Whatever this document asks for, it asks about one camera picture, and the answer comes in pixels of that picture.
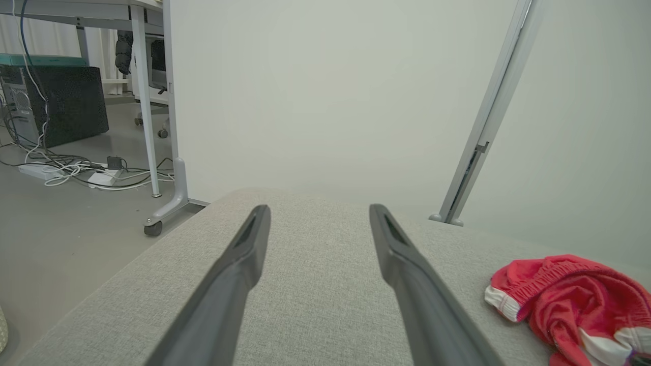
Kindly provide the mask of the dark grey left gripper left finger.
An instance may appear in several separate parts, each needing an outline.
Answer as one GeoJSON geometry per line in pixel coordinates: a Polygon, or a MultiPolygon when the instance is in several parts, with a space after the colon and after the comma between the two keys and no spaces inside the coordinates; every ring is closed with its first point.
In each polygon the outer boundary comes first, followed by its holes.
{"type": "Polygon", "coordinates": [[[231,365],[249,292],[262,276],[271,226],[270,207],[253,208],[212,265],[147,365],[231,365]]]}

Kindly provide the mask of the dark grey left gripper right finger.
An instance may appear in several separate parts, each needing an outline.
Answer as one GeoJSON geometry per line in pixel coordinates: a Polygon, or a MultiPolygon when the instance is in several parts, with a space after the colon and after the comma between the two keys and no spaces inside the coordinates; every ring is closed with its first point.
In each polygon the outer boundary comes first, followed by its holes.
{"type": "Polygon", "coordinates": [[[393,289],[416,365],[502,365],[503,361],[419,253],[392,213],[369,208],[382,278],[393,289]]]}

